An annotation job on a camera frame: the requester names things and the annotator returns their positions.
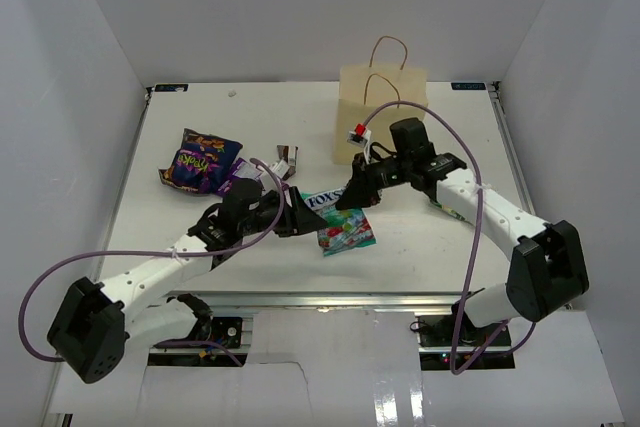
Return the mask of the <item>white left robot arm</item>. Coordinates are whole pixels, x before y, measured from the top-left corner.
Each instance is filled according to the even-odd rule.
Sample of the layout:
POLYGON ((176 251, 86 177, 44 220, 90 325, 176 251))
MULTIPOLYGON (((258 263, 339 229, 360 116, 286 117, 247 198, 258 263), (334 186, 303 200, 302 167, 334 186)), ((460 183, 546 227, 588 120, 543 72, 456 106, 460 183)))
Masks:
POLYGON ((168 341, 199 346, 211 334, 208 305, 181 294, 158 300, 184 282, 208 273, 244 249, 244 238, 275 233, 306 235, 326 221, 299 190, 264 193, 258 182, 235 182, 224 199, 205 210, 169 249, 122 274, 93 282, 75 281, 47 333, 47 340, 86 384, 110 374, 127 350, 168 341))

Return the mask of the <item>purple snack pouch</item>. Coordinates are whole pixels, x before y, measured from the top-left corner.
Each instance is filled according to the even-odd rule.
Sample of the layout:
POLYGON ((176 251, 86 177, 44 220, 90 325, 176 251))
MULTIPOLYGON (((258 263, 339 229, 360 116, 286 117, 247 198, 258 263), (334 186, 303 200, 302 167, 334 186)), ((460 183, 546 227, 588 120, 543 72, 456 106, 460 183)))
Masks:
POLYGON ((220 184, 220 186, 215 191, 215 194, 219 197, 225 197, 232 185, 241 179, 250 179, 256 181, 259 185, 262 185, 261 180, 261 170, 258 169, 254 164, 246 161, 243 158, 238 158, 231 165, 227 176, 224 181, 220 184))

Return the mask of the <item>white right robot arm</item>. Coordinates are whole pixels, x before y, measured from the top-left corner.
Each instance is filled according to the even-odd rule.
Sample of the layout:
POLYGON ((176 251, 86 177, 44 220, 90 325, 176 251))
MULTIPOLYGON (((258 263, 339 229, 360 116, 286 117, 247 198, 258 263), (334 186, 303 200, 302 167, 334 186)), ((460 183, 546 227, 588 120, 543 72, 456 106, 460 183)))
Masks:
POLYGON ((349 132, 349 142, 362 150, 353 158, 351 178, 336 207, 372 207, 382 190, 408 184, 472 222, 502 251, 509 262, 505 282, 468 295, 453 309, 461 313, 451 321, 459 343, 477 344, 488 325, 500 321, 522 317, 539 322, 588 291, 581 240, 572 224, 550 223, 481 185, 457 156, 436 152, 419 119, 397 121, 390 132, 394 148, 385 157, 375 153, 364 125, 349 132))

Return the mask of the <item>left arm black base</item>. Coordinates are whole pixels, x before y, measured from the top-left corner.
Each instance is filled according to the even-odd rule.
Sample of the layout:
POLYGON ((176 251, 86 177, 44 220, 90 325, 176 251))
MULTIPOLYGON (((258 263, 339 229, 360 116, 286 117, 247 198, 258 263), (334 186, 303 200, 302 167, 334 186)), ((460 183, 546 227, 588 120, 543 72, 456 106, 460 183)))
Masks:
POLYGON ((162 348, 150 353, 148 365, 154 367, 243 367, 247 354, 240 353, 244 321, 241 317, 214 316, 201 299, 191 294, 171 296, 167 304, 182 302, 198 322, 183 342, 186 347, 162 348))

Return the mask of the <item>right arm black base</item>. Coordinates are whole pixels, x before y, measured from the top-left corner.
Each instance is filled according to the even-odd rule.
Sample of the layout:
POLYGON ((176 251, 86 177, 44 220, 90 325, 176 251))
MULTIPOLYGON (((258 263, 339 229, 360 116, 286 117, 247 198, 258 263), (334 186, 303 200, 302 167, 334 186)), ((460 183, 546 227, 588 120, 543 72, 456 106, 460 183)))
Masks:
MULTIPOLYGON (((467 362, 476 349, 490 337, 498 324, 491 324, 479 330, 461 327, 455 363, 457 367, 467 362)), ((454 316, 418 316, 409 329, 418 340, 420 366, 423 372, 450 371, 451 342, 453 340, 454 316)), ((515 361, 509 350, 512 339, 507 327, 487 347, 484 353, 469 367, 470 370, 509 370, 515 368, 515 361)))

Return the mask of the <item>teal Fox's candy bag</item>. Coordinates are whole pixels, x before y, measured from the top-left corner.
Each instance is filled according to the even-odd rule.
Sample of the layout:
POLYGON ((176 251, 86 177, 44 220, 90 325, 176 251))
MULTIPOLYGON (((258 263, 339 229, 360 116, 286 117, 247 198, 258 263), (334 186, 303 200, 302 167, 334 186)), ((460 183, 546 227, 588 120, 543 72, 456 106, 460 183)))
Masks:
POLYGON ((317 242, 324 257, 376 244, 373 229, 362 209, 336 208, 344 190, 341 187, 301 194, 305 204, 327 222, 327 226, 317 232, 317 242))

